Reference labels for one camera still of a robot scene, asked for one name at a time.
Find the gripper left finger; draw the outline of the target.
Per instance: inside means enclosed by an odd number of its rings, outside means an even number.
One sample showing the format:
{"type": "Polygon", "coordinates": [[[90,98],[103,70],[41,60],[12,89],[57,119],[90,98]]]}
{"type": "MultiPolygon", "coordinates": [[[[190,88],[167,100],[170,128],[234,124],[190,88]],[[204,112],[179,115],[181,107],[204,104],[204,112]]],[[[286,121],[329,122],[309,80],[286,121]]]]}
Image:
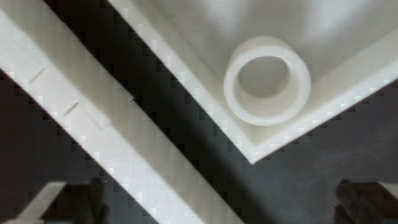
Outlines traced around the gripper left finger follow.
{"type": "Polygon", "coordinates": [[[19,215],[0,224],[106,224],[103,182],[50,182],[19,215]]]}

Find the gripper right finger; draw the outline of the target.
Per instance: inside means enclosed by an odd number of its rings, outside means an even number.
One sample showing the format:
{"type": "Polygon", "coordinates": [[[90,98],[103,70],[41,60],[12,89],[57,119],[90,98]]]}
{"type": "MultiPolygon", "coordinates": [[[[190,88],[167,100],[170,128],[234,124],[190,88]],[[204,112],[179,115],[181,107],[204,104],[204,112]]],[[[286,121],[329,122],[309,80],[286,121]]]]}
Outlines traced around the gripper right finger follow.
{"type": "Polygon", "coordinates": [[[343,179],[336,196],[334,224],[398,224],[398,183],[343,179]]]}

